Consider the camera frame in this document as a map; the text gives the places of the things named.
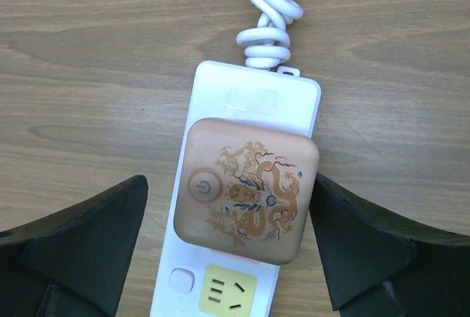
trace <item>dragon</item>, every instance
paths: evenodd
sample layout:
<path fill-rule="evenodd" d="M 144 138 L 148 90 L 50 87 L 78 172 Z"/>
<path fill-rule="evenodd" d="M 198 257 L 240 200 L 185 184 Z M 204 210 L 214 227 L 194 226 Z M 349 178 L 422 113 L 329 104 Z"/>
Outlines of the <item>dragon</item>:
<path fill-rule="evenodd" d="M 233 207 L 242 211 L 240 218 L 232 216 L 237 233 L 243 239 L 265 234 L 264 240 L 276 236 L 279 240 L 281 228 L 284 233 L 291 231 L 290 222 L 297 216 L 299 180 L 293 172 L 281 174 L 280 168 L 294 165 L 288 164 L 284 157 L 269 153 L 260 142 L 248 142 L 233 153 L 224 147 L 220 155 L 225 161 L 217 161 L 216 165 L 238 181 L 228 190 Z M 240 156 L 245 157 L 242 167 L 238 161 Z M 289 184 L 287 187 L 281 185 L 281 178 Z"/>

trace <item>power button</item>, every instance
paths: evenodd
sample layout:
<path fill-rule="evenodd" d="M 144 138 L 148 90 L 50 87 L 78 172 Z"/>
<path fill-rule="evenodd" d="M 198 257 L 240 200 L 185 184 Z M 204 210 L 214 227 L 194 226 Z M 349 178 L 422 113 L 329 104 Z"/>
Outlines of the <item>power button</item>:
<path fill-rule="evenodd" d="M 189 193 L 197 201 L 215 200 L 222 188 L 219 177 L 211 170 L 198 170 L 189 178 Z"/>

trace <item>electrical outlet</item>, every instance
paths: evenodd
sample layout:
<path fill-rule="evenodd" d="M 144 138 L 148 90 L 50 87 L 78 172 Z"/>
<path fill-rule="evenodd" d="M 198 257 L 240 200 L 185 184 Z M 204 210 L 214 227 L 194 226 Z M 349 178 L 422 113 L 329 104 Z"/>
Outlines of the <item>electrical outlet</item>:
<path fill-rule="evenodd" d="M 249 317 L 257 284 L 251 275 L 209 265 L 199 309 L 219 317 Z"/>

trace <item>small button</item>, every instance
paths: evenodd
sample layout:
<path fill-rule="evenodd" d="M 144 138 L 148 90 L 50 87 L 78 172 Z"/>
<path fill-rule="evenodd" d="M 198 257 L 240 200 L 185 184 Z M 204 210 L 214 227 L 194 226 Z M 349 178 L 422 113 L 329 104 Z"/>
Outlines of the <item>small button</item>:
<path fill-rule="evenodd" d="M 219 177 L 210 170 L 198 170 L 189 178 L 189 193 L 201 202 L 215 200 L 221 187 Z"/>
<path fill-rule="evenodd" d="M 194 285 L 194 274 L 186 269 L 177 268 L 170 276 L 170 288 L 180 294 L 188 294 Z"/>

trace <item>power symbol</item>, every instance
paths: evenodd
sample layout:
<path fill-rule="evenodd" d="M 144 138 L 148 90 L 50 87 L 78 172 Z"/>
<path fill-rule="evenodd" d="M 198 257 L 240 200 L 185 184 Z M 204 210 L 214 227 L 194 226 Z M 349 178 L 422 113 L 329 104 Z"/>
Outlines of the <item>power symbol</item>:
<path fill-rule="evenodd" d="M 208 194 L 211 191 L 211 184 L 208 181 L 202 180 L 196 187 L 201 194 Z"/>

